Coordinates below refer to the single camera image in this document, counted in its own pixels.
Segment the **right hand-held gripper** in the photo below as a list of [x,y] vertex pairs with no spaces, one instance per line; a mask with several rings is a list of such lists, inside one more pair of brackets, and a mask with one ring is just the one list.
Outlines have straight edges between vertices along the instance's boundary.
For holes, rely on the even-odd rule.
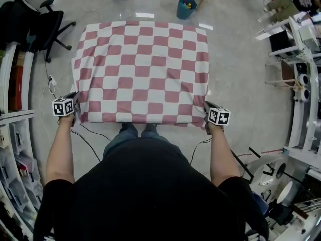
[[216,126],[220,126],[221,128],[224,128],[224,126],[227,126],[230,121],[230,111],[227,109],[224,109],[223,107],[217,107],[216,105],[213,105],[211,102],[204,101],[203,102],[203,108],[205,113],[205,130],[208,135],[211,134],[209,129],[209,123],[212,123]]

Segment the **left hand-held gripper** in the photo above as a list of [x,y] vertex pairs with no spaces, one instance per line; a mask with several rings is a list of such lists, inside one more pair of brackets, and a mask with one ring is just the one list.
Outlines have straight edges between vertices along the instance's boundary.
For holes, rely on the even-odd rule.
[[61,96],[52,102],[53,116],[58,117],[57,123],[60,124],[60,119],[73,115],[74,119],[71,126],[74,126],[77,116],[80,115],[79,106],[80,92],[71,92],[65,96]]

